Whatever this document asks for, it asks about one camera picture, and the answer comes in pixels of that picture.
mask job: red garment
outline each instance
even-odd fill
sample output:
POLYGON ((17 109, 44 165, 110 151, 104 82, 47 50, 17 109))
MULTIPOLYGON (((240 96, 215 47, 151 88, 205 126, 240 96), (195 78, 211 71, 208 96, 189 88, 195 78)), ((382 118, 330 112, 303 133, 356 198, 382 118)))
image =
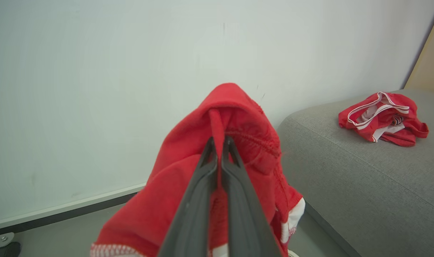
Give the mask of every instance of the red garment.
MULTIPOLYGON (((207 140, 214 137, 220 163, 225 135, 235 141, 281 252, 287 256, 287 243, 305 202, 282 173, 276 131, 261 107, 233 83, 215 88, 169 133, 147 185, 104 225, 91 255, 156 256, 207 140)), ((224 256, 228 203, 221 184, 210 206, 210 255, 224 256)))
POLYGON ((378 92, 339 114, 339 126, 355 130, 370 142, 379 138, 400 146, 414 146, 415 137, 426 138, 426 123, 416 116, 417 106, 401 94, 378 92))

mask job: gray fabric couch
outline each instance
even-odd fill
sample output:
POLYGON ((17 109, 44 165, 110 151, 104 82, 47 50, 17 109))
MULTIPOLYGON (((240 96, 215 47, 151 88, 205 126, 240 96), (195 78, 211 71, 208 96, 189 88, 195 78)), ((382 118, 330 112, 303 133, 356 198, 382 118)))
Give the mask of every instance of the gray fabric couch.
POLYGON ((394 93, 414 100, 429 127, 416 146, 339 127, 338 113, 367 96, 295 112, 278 129, 289 183, 352 257, 434 256, 434 94, 394 93))

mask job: beige panel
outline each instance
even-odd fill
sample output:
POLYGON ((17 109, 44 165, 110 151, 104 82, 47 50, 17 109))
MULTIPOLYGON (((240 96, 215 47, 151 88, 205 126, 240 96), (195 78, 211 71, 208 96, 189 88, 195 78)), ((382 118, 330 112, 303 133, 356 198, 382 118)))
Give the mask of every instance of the beige panel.
POLYGON ((405 88, 434 91, 434 26, 405 88))

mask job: white wall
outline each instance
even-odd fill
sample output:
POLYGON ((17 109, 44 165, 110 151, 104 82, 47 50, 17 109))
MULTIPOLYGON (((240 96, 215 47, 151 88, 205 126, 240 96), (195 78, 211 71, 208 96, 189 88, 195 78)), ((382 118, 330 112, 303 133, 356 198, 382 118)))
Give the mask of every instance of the white wall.
POLYGON ((218 84, 274 126, 401 88, 434 0, 0 0, 0 220, 145 182, 218 84))

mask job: floor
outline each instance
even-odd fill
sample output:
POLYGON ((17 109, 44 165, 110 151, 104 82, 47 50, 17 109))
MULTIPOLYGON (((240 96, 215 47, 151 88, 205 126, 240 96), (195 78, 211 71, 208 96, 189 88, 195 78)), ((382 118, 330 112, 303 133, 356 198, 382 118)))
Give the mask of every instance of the floor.
MULTIPOLYGON (((121 208, 114 206, 66 221, 16 234, 22 244, 20 257, 88 257, 88 250, 103 224, 121 208)), ((300 257, 348 257, 305 213, 289 248, 300 257)))

